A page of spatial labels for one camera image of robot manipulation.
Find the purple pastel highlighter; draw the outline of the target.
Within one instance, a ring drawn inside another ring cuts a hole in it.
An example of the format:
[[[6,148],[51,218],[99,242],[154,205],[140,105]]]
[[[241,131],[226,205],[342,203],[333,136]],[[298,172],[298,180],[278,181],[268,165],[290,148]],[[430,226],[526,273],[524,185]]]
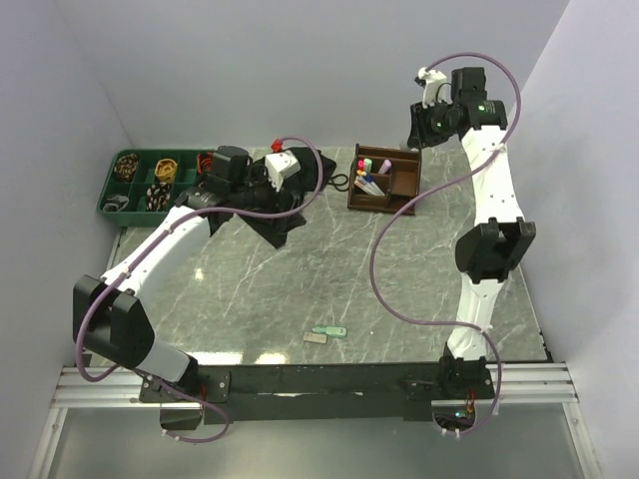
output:
[[[387,175],[392,167],[392,162],[389,159],[384,160],[381,165],[380,168],[378,169],[377,173],[379,175]]]

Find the beige eraser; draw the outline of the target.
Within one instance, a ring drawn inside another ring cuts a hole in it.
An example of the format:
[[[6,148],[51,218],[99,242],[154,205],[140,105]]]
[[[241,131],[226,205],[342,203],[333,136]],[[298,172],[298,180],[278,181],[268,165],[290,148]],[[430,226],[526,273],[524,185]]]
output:
[[[303,341],[315,344],[326,344],[327,336],[320,333],[305,332],[303,335]]]

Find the brown wooden desk organizer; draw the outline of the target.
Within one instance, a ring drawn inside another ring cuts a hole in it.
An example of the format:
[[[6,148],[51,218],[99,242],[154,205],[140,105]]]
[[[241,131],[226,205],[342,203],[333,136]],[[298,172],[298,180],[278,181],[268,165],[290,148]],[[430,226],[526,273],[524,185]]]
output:
[[[383,197],[367,195],[353,183],[357,176],[357,161],[371,159],[375,183],[385,192]],[[377,173],[381,163],[389,159],[392,167],[387,175]],[[395,214],[420,191],[421,151],[390,149],[356,144],[348,175],[347,207],[353,211]]]

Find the light blue cap marker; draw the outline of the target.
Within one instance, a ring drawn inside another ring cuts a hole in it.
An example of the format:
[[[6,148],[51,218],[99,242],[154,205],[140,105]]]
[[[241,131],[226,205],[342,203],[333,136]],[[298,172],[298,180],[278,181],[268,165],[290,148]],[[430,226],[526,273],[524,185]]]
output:
[[[368,185],[370,185],[371,188],[375,190],[379,195],[385,195],[385,192],[375,183],[372,175],[360,176],[359,178],[363,183],[367,183]]]

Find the peach cap white marker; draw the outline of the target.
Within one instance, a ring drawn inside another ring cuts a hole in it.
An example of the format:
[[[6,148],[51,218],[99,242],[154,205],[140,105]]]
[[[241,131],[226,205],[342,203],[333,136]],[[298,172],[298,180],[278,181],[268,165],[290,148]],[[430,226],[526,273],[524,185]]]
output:
[[[382,192],[380,189],[378,189],[377,187],[372,186],[369,183],[362,183],[359,180],[355,180],[353,184],[356,187],[358,187],[360,190],[364,191],[367,195],[375,196],[375,197],[383,197],[384,196],[384,192]]]

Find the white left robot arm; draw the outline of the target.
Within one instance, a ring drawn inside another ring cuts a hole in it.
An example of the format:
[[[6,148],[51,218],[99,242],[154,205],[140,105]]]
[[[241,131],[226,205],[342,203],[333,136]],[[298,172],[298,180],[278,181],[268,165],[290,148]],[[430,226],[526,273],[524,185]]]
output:
[[[133,253],[73,289],[76,352],[89,350],[116,365],[164,381],[176,400],[202,388],[197,360],[161,340],[145,310],[156,289],[232,217],[241,217],[273,247],[305,224],[301,212],[323,182],[314,148],[282,149],[253,160],[238,147],[214,150],[210,166],[178,195],[163,222]]]

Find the green correction tape dispenser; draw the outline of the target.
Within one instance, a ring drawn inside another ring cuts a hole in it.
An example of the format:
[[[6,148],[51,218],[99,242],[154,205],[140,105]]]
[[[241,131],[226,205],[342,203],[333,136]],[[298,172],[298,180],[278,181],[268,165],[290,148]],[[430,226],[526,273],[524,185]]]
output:
[[[312,327],[312,332],[335,338],[346,338],[347,336],[347,329],[342,326],[317,325]]]

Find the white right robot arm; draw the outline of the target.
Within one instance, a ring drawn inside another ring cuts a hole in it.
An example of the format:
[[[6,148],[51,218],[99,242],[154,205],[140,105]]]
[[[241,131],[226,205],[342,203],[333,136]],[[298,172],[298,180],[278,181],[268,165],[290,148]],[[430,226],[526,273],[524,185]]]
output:
[[[492,395],[484,334],[503,284],[536,237],[536,226],[518,204],[507,156],[506,109],[489,99],[483,68],[465,67],[450,75],[421,68],[415,81],[423,96],[410,108],[408,146],[422,150],[457,137],[472,171],[475,200],[473,227],[455,245],[461,293],[437,388],[445,399]]]

